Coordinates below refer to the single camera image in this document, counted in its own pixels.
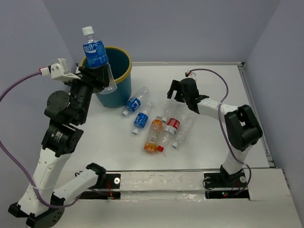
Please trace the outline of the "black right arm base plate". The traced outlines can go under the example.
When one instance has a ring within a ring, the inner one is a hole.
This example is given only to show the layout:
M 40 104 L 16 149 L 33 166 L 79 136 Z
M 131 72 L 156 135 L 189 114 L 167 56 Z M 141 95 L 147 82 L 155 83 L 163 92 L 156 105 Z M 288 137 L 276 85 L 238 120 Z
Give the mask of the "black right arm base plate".
M 244 187 L 247 179 L 244 172 L 241 172 L 231 180 L 220 178 L 220 172 L 204 173 L 202 185 L 205 188 L 205 198 L 207 200 L 221 199 L 249 199 L 249 191 Z

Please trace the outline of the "clear bottle red label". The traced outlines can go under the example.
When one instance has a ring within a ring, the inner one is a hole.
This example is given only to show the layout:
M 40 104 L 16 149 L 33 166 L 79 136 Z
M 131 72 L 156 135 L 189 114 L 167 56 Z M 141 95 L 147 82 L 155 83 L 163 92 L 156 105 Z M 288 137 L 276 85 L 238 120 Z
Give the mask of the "clear bottle red label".
M 173 140 L 177 130 L 180 126 L 180 121 L 175 118 L 170 118 L 163 129 L 162 137 L 159 141 L 159 145 L 157 147 L 157 151 L 163 152 L 164 149 L 170 144 Z

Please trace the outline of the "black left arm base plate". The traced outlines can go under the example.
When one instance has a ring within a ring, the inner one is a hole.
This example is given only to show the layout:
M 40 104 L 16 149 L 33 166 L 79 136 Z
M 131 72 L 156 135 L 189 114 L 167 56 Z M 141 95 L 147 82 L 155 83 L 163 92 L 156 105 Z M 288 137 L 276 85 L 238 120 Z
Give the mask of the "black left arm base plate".
M 119 172 L 107 172 L 104 180 L 97 181 L 80 196 L 81 200 L 119 200 L 121 174 Z

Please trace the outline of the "clear unlabelled plastic bottle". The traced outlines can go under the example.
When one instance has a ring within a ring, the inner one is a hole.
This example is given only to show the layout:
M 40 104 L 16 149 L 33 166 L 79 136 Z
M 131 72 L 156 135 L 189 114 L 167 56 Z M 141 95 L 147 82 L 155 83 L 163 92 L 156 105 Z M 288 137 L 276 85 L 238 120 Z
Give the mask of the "clear unlabelled plastic bottle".
M 178 102 L 174 99 L 169 99 L 165 105 L 163 115 L 162 115 L 162 122 L 167 124 L 169 119 L 172 118 L 175 114 Z

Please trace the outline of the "blue label Pocari bottle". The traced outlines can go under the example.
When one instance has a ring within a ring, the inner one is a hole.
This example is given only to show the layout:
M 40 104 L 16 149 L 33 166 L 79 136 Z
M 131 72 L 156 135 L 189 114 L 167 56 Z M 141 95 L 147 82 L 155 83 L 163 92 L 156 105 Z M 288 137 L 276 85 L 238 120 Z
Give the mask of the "blue label Pocari bottle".
M 86 41 L 83 45 L 83 50 L 89 67 L 100 69 L 103 78 L 108 82 L 108 85 L 105 86 L 105 89 L 100 94 L 105 95 L 114 92 L 117 89 L 117 85 L 102 41 L 95 36 L 92 26 L 82 28 L 82 32 Z

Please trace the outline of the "teal bin yellow rim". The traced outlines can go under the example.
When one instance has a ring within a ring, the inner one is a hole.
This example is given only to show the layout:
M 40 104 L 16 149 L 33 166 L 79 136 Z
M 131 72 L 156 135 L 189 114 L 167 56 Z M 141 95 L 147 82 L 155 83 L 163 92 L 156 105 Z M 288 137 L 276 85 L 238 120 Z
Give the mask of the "teal bin yellow rim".
M 117 89 L 109 94 L 97 93 L 100 103 L 108 108 L 124 106 L 132 93 L 131 69 L 132 61 L 129 54 L 119 47 L 105 47 L 111 71 Z

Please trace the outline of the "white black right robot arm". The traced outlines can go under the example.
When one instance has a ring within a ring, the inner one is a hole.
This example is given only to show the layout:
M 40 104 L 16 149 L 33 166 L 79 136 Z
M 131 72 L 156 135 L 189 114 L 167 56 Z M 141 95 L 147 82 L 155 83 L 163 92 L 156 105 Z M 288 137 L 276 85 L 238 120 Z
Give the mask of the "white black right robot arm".
M 199 94 L 193 78 L 173 80 L 167 98 L 185 103 L 191 111 L 219 121 L 229 152 L 219 172 L 205 175 L 206 188 L 231 188 L 240 182 L 245 176 L 243 168 L 247 166 L 245 159 L 249 150 L 263 135 L 252 108 L 246 104 L 240 107 L 227 105 Z

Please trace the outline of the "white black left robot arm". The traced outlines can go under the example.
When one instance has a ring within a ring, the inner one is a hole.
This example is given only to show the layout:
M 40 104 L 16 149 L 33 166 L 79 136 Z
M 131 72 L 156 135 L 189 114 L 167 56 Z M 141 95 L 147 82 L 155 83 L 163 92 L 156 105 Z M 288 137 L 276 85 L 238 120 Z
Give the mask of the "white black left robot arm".
M 56 188 L 64 165 L 83 135 L 78 126 L 86 122 L 92 94 L 109 86 L 109 66 L 95 69 L 82 66 L 79 73 L 73 74 L 54 64 L 41 68 L 39 74 L 62 81 L 70 91 L 55 91 L 47 99 L 44 114 L 50 122 L 41 143 L 37 167 L 34 174 L 28 176 L 29 186 L 24 195 L 11 204 L 8 211 L 17 218 L 26 218 L 29 228 L 51 228 L 83 192 L 105 183 L 105 168 L 91 163 L 70 182 Z

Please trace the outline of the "clear bottle blue cap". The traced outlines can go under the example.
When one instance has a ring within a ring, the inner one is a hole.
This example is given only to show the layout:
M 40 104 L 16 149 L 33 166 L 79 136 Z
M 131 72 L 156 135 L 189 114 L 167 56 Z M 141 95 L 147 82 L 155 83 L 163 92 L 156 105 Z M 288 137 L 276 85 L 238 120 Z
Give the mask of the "clear bottle blue cap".
M 178 134 L 175 137 L 172 147 L 174 149 L 179 148 L 187 139 L 190 131 L 192 130 L 194 124 L 196 122 L 196 116 L 193 114 L 189 114 L 183 120 L 180 129 L 178 130 Z

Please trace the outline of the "orange label tea bottle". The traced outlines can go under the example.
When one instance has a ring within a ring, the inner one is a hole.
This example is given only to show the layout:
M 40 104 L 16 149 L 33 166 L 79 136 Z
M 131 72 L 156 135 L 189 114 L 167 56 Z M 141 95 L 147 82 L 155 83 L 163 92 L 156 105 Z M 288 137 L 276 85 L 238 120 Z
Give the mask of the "orange label tea bottle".
M 158 140 L 162 132 L 163 122 L 162 117 L 157 116 L 151 123 L 149 134 L 144 145 L 144 151 L 147 153 L 156 153 Z

